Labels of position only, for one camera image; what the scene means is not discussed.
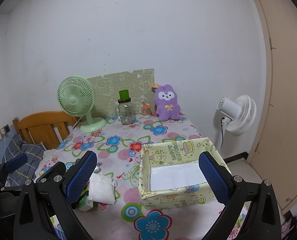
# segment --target yellow bow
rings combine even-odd
[[[166,106],[164,106],[164,107],[167,108],[167,111],[170,111],[170,110],[172,111],[171,107],[173,107],[173,105],[169,105],[169,106],[166,105]]]

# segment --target floral tablecloth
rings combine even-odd
[[[122,125],[113,117],[102,129],[83,133],[79,128],[61,143],[56,151],[45,155],[36,171],[39,177],[56,162],[68,169],[87,150],[96,152],[101,174],[118,184],[115,205],[99,203],[88,212],[75,210],[80,222],[96,240],[201,240],[224,208],[216,200],[187,207],[146,210],[138,195],[139,151],[143,143],[159,143],[199,138],[201,135],[184,113],[178,120],[160,122],[156,114],[136,116],[132,125]],[[242,225],[241,215],[228,239],[233,239]],[[58,220],[52,218],[61,230]]]

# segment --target glass mug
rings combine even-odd
[[[115,114],[121,120],[122,124],[132,124],[135,121],[134,109],[129,100],[118,100],[118,105],[115,107]]]

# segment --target silver screw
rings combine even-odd
[[[268,179],[265,179],[265,180],[264,180],[264,184],[265,184],[266,186],[271,186],[271,182],[270,182]]]
[[[242,178],[240,176],[234,176],[234,180],[236,182],[241,182],[242,181]]]
[[[59,182],[61,180],[62,180],[62,176],[61,175],[57,175],[57,176],[54,177],[54,181],[55,182]]]
[[[32,182],[32,180],[31,180],[31,179],[27,179],[27,180],[25,180],[24,184],[25,184],[26,186],[28,186],[28,185],[30,185],[30,184],[31,184],[31,182]]]

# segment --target purple plush toy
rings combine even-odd
[[[160,121],[180,118],[180,106],[177,104],[177,94],[171,85],[160,86],[155,90],[154,102]]]

